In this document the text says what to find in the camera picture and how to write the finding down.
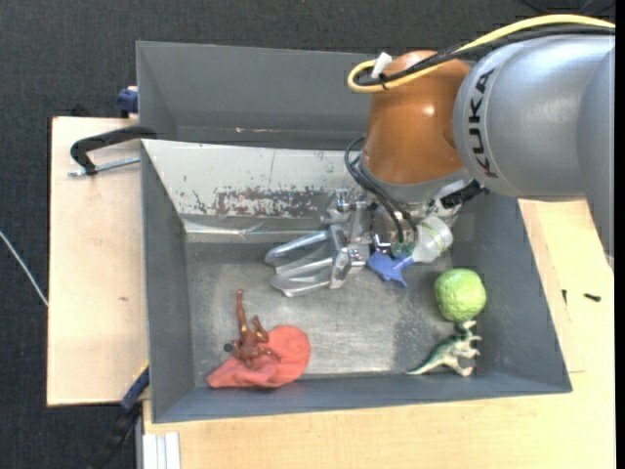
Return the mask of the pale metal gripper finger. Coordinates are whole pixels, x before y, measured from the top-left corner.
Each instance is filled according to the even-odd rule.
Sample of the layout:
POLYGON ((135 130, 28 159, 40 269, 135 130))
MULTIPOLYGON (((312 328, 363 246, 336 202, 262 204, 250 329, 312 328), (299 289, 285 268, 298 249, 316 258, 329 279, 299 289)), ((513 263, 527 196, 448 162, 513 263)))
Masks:
POLYGON ((330 226, 278 245, 265 255, 274 268, 343 268, 351 262, 348 235, 342 226, 330 226))
POLYGON ((275 269, 270 284, 287 297, 304 296, 320 288, 338 289, 366 265, 366 254, 355 248, 337 254, 317 253, 275 269))

